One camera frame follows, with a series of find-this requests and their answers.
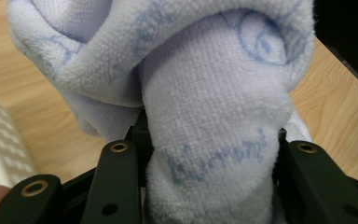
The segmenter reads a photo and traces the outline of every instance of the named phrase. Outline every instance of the wooden surface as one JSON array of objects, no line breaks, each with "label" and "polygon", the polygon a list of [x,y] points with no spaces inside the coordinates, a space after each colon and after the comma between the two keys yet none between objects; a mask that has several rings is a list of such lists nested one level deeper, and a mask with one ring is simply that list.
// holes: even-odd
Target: wooden surface
[{"label": "wooden surface", "polygon": [[[0,0],[0,104],[11,113],[40,173],[67,181],[96,165],[101,138],[82,133],[61,96],[11,44]],[[314,142],[358,179],[358,80],[319,41],[292,92]]]}]

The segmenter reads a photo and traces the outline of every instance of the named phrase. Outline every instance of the terry cloth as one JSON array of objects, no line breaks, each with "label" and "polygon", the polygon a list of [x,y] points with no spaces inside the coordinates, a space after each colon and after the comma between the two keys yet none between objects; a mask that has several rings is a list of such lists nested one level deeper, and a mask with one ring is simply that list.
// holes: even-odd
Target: terry cloth
[{"label": "terry cloth", "polygon": [[13,0],[8,17],[15,45],[87,132],[121,138],[145,106],[150,222],[270,223],[278,131],[310,62],[311,9],[310,0]]}]

